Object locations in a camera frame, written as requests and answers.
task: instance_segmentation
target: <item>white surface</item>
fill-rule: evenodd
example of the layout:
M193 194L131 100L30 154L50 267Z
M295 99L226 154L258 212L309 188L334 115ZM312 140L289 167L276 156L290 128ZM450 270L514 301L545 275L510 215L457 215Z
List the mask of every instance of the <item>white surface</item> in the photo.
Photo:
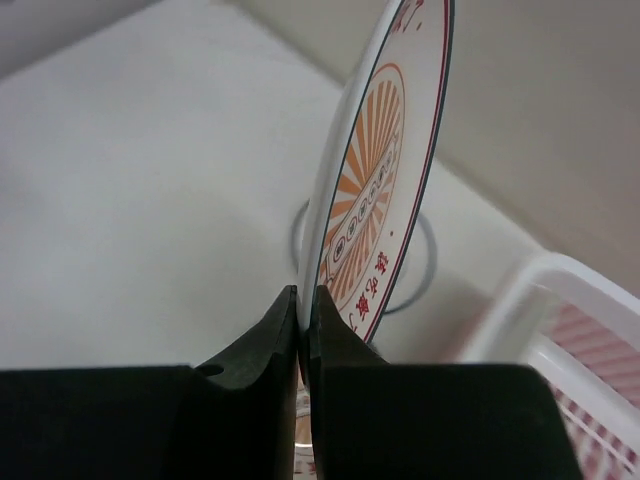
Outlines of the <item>white surface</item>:
M285 240L339 90L207 0L1 84L0 366L197 363L232 342L294 281ZM437 164L425 202L437 312L539 248ZM422 358L424 311L384 320L381 347Z
M0 78L155 0L0 0Z
M386 0L239 0L347 78ZM640 295L640 3L457 0L437 154Z

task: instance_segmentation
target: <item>paper plate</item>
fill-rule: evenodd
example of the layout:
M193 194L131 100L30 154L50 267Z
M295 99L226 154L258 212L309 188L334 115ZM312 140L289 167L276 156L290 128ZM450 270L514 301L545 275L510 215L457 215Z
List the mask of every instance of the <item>paper plate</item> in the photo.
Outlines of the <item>paper plate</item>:
M298 271L308 329L317 285L365 341L406 252L438 136L453 1L391 1L336 110L309 203Z

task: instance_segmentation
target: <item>plate rim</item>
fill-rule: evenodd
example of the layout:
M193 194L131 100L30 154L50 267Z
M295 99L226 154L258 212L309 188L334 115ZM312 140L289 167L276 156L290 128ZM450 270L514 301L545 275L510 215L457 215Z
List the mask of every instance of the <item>plate rim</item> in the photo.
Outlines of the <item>plate rim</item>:
M349 145L356 127L358 113L360 112L362 105L365 101L367 88L371 84L371 80L375 74L375 67L378 64L378 60L380 59L384 46L387 42L387 39L389 38L389 35L391 33L395 20L401 11L401 7L407 1L411 1L411 0L391 0L389 3L387 3L385 10L380 16L378 23L376 24L376 27L370 37L367 47L363 52L360 65L357 68L353 77L351 78L351 80L354 81L354 84L349 85L349 83L351 83L351 81L349 81L347 82L347 86L345 87L343 95L350 97L357 92L356 98L358 98L358 101L354 102L353 100L351 100L349 102L348 101L350 100L349 98L341 99L341 103L342 101L345 101L345 107L347 107L348 109L343 113L342 118L334 118L333 120L334 122L338 121L340 124L349 125L348 135L345 136L343 134L342 136L337 138L336 143L340 146L340 148L337 148L337 147L333 148L333 150L341 152L340 156L338 157L340 158L340 160L331 162L332 163L331 165L326 166L328 173L337 173L337 178L339 178L342 173L347 150L349 148ZM387 284L387 287L383 294L383 300L380 303L377 312L375 313L374 320L372 321L371 325L367 330L367 333L363 338L363 341L366 343L371 341L376 331L378 330L378 326L380 325L380 321L382 319L384 310L391 298L391 291L393 290L393 287L395 286L395 283L397 281L398 273L400 271L400 266L404 262L405 255L407 253L409 240L413 235L413 230L415 228L417 217L419 215L420 206L422 204L424 192L426 190L426 185L429 178L429 173L431 171L431 166L433 163L435 145L437 143L440 125L442 122L443 106L445 102L448 79L449 79L449 70L450 70L450 63L451 63L451 47L453 42L453 26L454 26L453 24L454 24L454 13L455 13L455 5L454 5L455 0L442 0L442 2L444 3L444 38L442 42L443 54L442 54L442 61L440 66L440 86L438 89L439 91L438 91L438 97L436 101L436 108L435 108L433 121L432 121L430 140L429 140L429 143L427 144L427 151L425 154L424 161L426 162L426 166L423 168L422 179L419 183L418 191L416 192L415 203L413 206L413 210L411 212L411 216L409 218L409 224L407 225L407 229L405 231L405 237L400 247L398 260L395 262L394 268L391 272L389 283ZM356 84L355 80L358 79L358 77L364 76L365 73L366 73L366 78L359 79L359 81ZM340 105L338 105L336 112L338 112L339 110L340 110ZM320 172L318 174L319 175L322 174L322 165L320 167ZM337 180L334 182L331 182L330 192L326 192L326 190L328 190L327 183L329 183L328 182L329 178L333 178L334 176L335 175L327 175L324 182L322 183L318 182L315 185L316 189L321 187L320 188L321 192L319 191L314 192L314 196L318 195L317 201L320 204L318 205L318 212L314 212L314 213L316 214L327 213L327 215L329 214L331 205L335 201L336 190L337 190ZM323 239L326 237L327 227L329 223L325 219L327 215L316 216L316 221L317 221L317 218L323 219L322 221L323 227L322 227L322 235L321 235ZM313 230L315 229L309 228L309 231L307 231L307 228L305 228L304 236L313 235L315 233ZM303 247L302 247L301 253L304 253L304 250L305 250L304 236L303 236ZM302 263L299 264L298 277L299 278L302 277L304 281L302 292L299 292L299 297L302 296L302 298L298 299L300 302L298 316L303 315L303 318L298 319L298 323L300 324L301 334L304 334L306 330L309 328L311 318L313 316L313 302L316 297L317 278L318 278L318 273L320 271L320 265L322 263L322 248L320 249L313 248L313 246L314 246L313 242L310 240L309 248L307 252L308 255L307 255L306 261L304 262L304 267ZM311 253L314 253L317 250L319 250L317 255L311 255Z

